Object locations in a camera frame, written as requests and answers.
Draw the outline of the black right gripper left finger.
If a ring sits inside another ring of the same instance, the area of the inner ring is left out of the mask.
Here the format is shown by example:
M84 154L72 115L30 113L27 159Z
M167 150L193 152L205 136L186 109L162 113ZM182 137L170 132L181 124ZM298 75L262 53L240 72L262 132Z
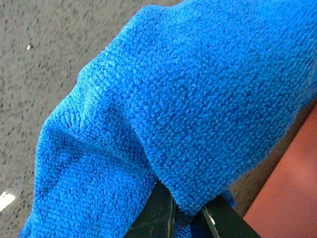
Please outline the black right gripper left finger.
M156 182L142 212L124 235L125 238L173 238L175 201L169 190Z

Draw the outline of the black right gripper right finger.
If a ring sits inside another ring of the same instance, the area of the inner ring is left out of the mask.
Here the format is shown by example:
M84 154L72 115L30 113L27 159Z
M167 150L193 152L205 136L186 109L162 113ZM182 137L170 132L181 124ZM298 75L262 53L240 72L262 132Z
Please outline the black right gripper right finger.
M208 202L190 224L193 238L259 238L222 195Z

